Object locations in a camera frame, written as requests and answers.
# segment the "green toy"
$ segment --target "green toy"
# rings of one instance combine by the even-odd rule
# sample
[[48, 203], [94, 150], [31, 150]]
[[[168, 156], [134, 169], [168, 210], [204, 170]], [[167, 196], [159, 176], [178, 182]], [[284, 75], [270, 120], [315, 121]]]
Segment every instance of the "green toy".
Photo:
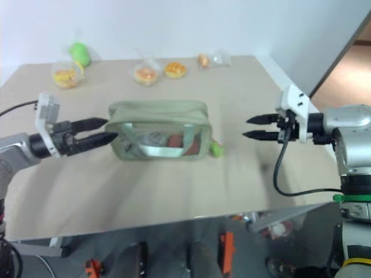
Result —
[[90, 64], [90, 56], [88, 49], [83, 43], [76, 42], [70, 47], [70, 55], [74, 61], [80, 63], [81, 66], [87, 67]]
[[212, 141], [210, 151], [214, 157], [220, 158], [224, 155], [224, 146], [221, 146], [217, 141]]

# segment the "yellow snack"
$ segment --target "yellow snack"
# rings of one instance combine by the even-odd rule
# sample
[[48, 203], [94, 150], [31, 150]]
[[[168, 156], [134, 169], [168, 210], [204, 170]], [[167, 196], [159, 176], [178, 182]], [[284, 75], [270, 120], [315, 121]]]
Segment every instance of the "yellow snack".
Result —
[[186, 67], [178, 62], [169, 63], [164, 70], [164, 74], [169, 78], [181, 78], [186, 72]]
[[77, 63], [61, 61], [53, 65], [52, 76], [58, 87], [69, 89], [79, 85], [83, 78], [83, 69]]

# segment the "wooden floor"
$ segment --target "wooden floor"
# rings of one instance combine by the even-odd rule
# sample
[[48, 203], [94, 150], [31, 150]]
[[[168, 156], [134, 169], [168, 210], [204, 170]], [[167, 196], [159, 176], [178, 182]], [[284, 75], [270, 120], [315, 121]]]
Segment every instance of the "wooden floor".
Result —
[[312, 98], [319, 109], [371, 106], [371, 47], [352, 46]]

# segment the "green cable clip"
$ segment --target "green cable clip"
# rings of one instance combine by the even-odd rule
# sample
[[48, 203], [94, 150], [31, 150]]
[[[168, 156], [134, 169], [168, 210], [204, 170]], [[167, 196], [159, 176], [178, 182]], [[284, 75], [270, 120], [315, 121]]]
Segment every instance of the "green cable clip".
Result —
[[336, 203], [342, 202], [371, 202], [371, 195], [342, 195], [336, 194], [333, 197]]

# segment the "pastry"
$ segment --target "pastry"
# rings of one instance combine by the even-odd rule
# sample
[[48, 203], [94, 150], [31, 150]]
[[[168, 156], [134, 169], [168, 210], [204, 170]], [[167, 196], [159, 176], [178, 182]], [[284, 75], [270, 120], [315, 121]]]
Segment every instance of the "pastry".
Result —
[[200, 54], [197, 57], [198, 64], [202, 68], [207, 68], [210, 64], [210, 58], [206, 54]]
[[152, 85], [158, 79], [158, 73], [152, 68], [139, 68], [134, 72], [134, 78], [139, 83]]
[[165, 75], [169, 78], [181, 78], [186, 72], [186, 67], [178, 62], [169, 63], [164, 70]]

